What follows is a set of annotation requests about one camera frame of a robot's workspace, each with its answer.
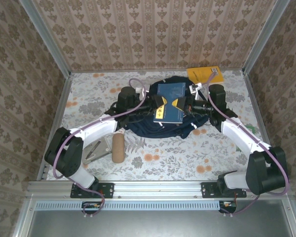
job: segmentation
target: floral wallpaper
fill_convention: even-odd
[[[0,237],[35,180],[64,78],[17,0],[0,0]]]
[[[117,100],[121,88],[130,78],[149,85],[173,75],[187,76],[186,71],[131,73],[74,73],[71,92],[62,126],[79,127],[100,117]],[[226,101],[243,123],[260,137],[259,127],[242,72],[224,71]],[[107,136],[109,145],[112,135]],[[230,139],[209,122],[193,130],[186,139],[171,137],[149,139],[127,130],[125,161],[112,162],[111,154],[86,167],[100,180],[216,180],[226,171],[245,170],[248,159]],[[47,176],[54,180],[52,170]]]
[[[276,0],[34,0],[72,71],[241,68]]]
[[[250,80],[271,143],[286,153],[296,197],[296,0],[290,1]]]

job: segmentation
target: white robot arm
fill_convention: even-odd
[[[183,110],[188,115],[199,114],[210,116],[211,124],[215,126],[219,132],[230,138],[241,149],[245,156],[248,157],[249,163],[246,172],[236,171],[223,175],[224,188],[228,190],[250,190],[251,192],[258,195],[277,189],[279,187],[284,187],[285,180],[282,173],[278,170],[278,167],[274,165],[262,147],[257,144],[257,141],[269,149],[269,151],[277,158],[281,166],[287,172],[286,159],[283,150],[279,147],[272,148],[269,144],[264,143],[259,138],[257,138],[249,130],[244,132],[243,129],[240,129],[240,126],[244,128],[240,119],[237,118],[237,115],[233,111],[226,108],[226,103],[224,101],[225,97],[222,96],[224,94],[223,86],[216,85],[216,87],[213,87],[212,85],[211,87],[211,94],[215,95],[215,93],[217,93],[217,95],[214,96],[216,98],[217,104],[220,105],[221,108],[224,108],[224,112],[239,125],[235,125],[231,121],[222,118],[215,112],[209,102],[198,101],[195,100],[194,97],[183,97],[173,105]],[[129,88],[127,90],[122,90],[122,92],[123,91],[127,91],[127,96],[131,94]],[[152,102],[152,100],[156,101],[158,99],[159,98],[150,97],[149,100],[147,100],[145,104],[143,104],[142,107],[140,107],[140,109],[137,111],[140,111],[139,113],[144,113],[147,108],[149,108],[149,110],[151,110],[151,107],[158,108],[159,104]],[[93,189],[94,183],[98,183],[98,180],[82,166],[82,150],[91,142],[100,139],[102,136],[119,130],[121,127],[127,124],[127,119],[125,118],[128,116],[129,115],[124,115],[124,117],[120,117],[120,120],[113,118],[109,119],[109,115],[103,115],[100,117],[100,122],[89,126],[87,129],[83,129],[86,127],[85,125],[71,130],[67,130],[63,127],[59,128],[47,149],[45,160],[49,164],[53,165],[56,154],[59,151],[60,144],[63,144],[64,140],[71,134],[76,133],[70,139],[65,149],[61,152],[56,169],[65,177],[69,177],[74,182],[82,185],[84,188]]]

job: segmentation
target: black mounting bracket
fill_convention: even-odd
[[[232,214],[237,209],[237,203],[234,200],[233,201],[219,201],[219,207],[221,208],[220,210],[218,210],[220,213]]]
[[[96,213],[100,205],[101,205],[100,201],[83,201],[81,204],[81,208],[83,209],[85,207],[85,209],[92,209],[92,210],[85,210],[86,214],[92,215]]]
[[[108,198],[108,199],[113,198],[114,183],[98,183],[96,191],[103,194],[105,198]],[[75,184],[73,184],[71,188],[70,197],[71,198],[100,198],[95,193],[82,190]]]
[[[242,189],[229,189],[229,192],[221,192],[217,181],[203,182],[201,183],[202,197],[203,198],[234,198],[235,194],[237,198],[246,198],[247,193]]]

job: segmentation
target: yellow label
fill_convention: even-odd
[[[156,111],[156,119],[163,119],[164,105],[160,106]]]
[[[172,106],[174,106],[174,107],[177,108],[178,101],[179,101],[179,99],[175,99],[175,100],[172,102]]]
[[[219,83],[223,82],[222,73],[218,66],[212,67],[202,67],[202,68],[188,68],[187,76],[190,81],[194,84],[202,83],[205,84],[212,74],[212,72],[217,72],[218,76],[214,77],[211,83]]]

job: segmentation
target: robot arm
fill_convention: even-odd
[[[216,107],[235,123],[226,120],[208,101],[195,100],[193,97],[183,97],[176,100],[173,105],[188,115],[208,115],[211,125],[230,138],[248,158],[249,162],[245,172],[233,171],[219,176],[218,187],[220,192],[245,189],[259,195],[285,187],[285,179],[278,165],[264,151],[260,144],[267,148],[276,158],[287,175],[286,157],[283,149],[280,147],[273,148],[271,145],[263,142],[242,124],[238,116],[227,108],[225,90],[222,85],[211,85],[209,91]]]
[[[224,114],[242,125],[237,115],[226,107],[225,90],[223,86],[218,84],[211,85],[210,93],[215,105],[223,111]],[[122,91],[118,95],[118,101],[114,103],[115,107],[111,106],[111,108],[106,111],[106,114],[100,118],[101,121],[99,123],[85,130],[81,130],[82,127],[71,130],[67,130],[63,127],[59,128],[47,149],[45,160],[53,165],[60,145],[70,134],[80,130],[62,150],[56,169],[65,177],[81,184],[84,188],[96,190],[98,179],[90,174],[81,164],[82,150],[91,142],[124,127],[131,116],[138,114],[148,115],[153,113],[154,110],[164,103],[161,97],[148,95],[142,106],[135,112],[119,118],[102,121],[104,118],[134,108],[139,101],[140,95],[136,93],[135,89],[132,87],[122,88]],[[222,193],[240,188],[250,190],[254,194],[259,195],[285,186],[282,173],[266,152],[260,146],[257,146],[255,140],[258,140],[265,147],[269,148],[270,152],[277,158],[287,172],[285,154],[281,148],[272,148],[269,144],[264,143],[247,130],[251,134],[251,136],[249,136],[239,128],[240,125],[235,125],[217,113],[208,101],[196,100],[191,96],[179,98],[174,101],[172,105],[183,110],[187,115],[208,115],[211,125],[219,132],[229,137],[241,149],[245,156],[249,158],[246,172],[233,171],[219,176],[218,183]]]

